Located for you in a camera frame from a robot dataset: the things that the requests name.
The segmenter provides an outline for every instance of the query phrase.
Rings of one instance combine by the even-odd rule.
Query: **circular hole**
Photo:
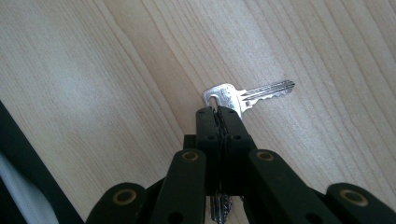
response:
[[[316,214],[309,213],[305,217],[306,217],[306,220],[308,220],[310,223],[314,223],[314,224],[323,223],[323,220],[321,219],[321,217]]]
[[[181,157],[186,161],[198,160],[198,154],[196,154],[195,152],[185,152]]]
[[[353,203],[357,206],[366,206],[369,201],[367,200],[366,197],[364,197],[362,194],[351,190],[351,189],[343,189],[340,191],[341,197],[343,197],[345,200],[349,201],[350,203]]]
[[[258,152],[257,157],[262,161],[273,161],[274,160],[274,156],[269,152],[263,152],[263,151]]]
[[[136,191],[133,189],[122,189],[114,194],[113,203],[116,205],[126,205],[133,202],[135,198]]]
[[[175,212],[171,213],[168,216],[168,223],[170,224],[179,224],[183,222],[183,215],[181,213]]]

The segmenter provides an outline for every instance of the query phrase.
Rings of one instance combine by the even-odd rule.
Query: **black object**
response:
[[[196,125],[165,179],[146,190],[113,187],[87,223],[204,223],[205,196],[219,186],[244,196],[249,223],[396,223],[394,211],[357,186],[331,185],[326,195],[309,188],[275,152],[258,150],[229,108],[198,110]]]
[[[0,151],[22,175],[27,177],[41,190],[52,206],[59,223],[83,223],[73,205],[67,200],[55,179],[1,102]],[[8,211],[2,210],[0,214],[4,214],[0,216],[0,222],[25,223],[15,203],[11,202],[12,198],[10,198],[7,188],[3,185],[3,182],[1,183],[0,207],[4,206]]]

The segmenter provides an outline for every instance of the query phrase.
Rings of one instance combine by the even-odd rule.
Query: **light wood tabletop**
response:
[[[396,1],[6,0],[0,99],[85,220],[164,177],[202,93],[290,79],[243,117],[311,188],[396,209]],[[228,223],[247,223],[235,198]],[[208,214],[206,222],[212,223]]]

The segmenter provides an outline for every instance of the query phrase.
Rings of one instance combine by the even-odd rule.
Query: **key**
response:
[[[242,118],[242,114],[253,107],[259,100],[286,95],[291,92],[293,87],[294,82],[285,80],[251,91],[238,91],[233,85],[226,83],[205,91],[204,102],[206,106],[210,106],[210,98],[215,97],[218,105],[235,110],[239,118]]]

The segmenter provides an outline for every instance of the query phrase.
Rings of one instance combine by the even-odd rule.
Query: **silver key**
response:
[[[205,91],[204,102],[206,106],[210,106],[210,98],[215,97],[218,105],[235,110],[239,118],[242,118],[245,110],[253,107],[259,100],[285,95],[291,92],[293,87],[294,82],[285,80],[251,91],[238,91],[233,85],[226,83]]]

